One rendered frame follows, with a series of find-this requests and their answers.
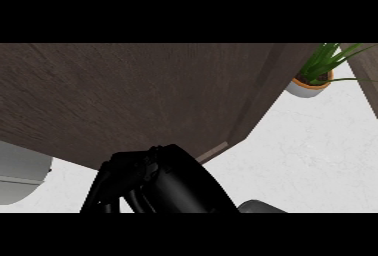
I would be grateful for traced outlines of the brown wooden cabinet door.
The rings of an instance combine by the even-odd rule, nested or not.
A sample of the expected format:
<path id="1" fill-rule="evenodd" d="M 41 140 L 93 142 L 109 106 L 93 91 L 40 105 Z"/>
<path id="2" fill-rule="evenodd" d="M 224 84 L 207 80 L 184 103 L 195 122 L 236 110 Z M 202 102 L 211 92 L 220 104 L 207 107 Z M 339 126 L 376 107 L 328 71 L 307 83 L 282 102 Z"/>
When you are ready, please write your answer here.
<path id="1" fill-rule="evenodd" d="M 177 144 L 208 162 L 249 135 L 311 43 L 0 43 L 0 140 L 97 168 Z"/>

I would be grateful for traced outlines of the green plant in white pot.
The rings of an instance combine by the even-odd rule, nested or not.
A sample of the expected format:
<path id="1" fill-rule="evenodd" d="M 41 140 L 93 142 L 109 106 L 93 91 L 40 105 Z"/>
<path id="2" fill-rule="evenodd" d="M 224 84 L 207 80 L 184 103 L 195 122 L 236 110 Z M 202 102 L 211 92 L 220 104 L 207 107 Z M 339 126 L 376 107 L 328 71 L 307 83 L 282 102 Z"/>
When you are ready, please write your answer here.
<path id="1" fill-rule="evenodd" d="M 336 52 L 339 43 L 320 43 L 314 53 L 305 61 L 292 78 L 286 91 L 300 98 L 313 98 L 320 94 L 332 82 L 359 81 L 359 78 L 334 78 L 334 69 L 357 54 L 375 47 L 360 48 L 360 43 L 353 43 Z"/>

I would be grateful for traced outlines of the pale grey rounded appliance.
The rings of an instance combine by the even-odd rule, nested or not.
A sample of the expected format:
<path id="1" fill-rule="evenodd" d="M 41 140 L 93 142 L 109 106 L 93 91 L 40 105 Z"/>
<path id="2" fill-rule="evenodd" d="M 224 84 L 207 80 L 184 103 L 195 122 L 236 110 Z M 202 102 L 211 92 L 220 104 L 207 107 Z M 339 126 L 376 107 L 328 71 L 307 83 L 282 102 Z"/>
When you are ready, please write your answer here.
<path id="1" fill-rule="evenodd" d="M 53 157 L 0 141 L 0 205 L 19 202 L 38 188 Z"/>

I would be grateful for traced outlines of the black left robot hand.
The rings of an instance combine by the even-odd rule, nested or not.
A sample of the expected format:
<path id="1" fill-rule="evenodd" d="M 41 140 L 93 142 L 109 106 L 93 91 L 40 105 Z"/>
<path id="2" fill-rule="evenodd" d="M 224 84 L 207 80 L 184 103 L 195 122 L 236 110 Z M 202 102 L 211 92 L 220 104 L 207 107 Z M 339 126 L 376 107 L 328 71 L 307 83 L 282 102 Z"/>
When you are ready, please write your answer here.
<path id="1" fill-rule="evenodd" d="M 118 152 L 102 163 L 80 212 L 118 213 L 119 199 L 134 213 L 239 213 L 215 178 L 176 144 Z"/>

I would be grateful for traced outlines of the brown wooden cabinet panel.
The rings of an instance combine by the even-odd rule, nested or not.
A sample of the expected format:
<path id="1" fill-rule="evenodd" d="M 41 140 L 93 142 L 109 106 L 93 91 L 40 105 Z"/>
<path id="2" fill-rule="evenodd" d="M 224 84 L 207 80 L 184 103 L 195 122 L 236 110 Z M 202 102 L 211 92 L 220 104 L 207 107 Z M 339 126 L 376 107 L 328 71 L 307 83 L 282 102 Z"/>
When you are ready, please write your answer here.
<path id="1" fill-rule="evenodd" d="M 356 54 L 345 64 L 350 67 L 353 76 L 359 79 L 357 83 L 378 119 L 378 43 L 363 43 L 356 49 L 362 53 Z"/>

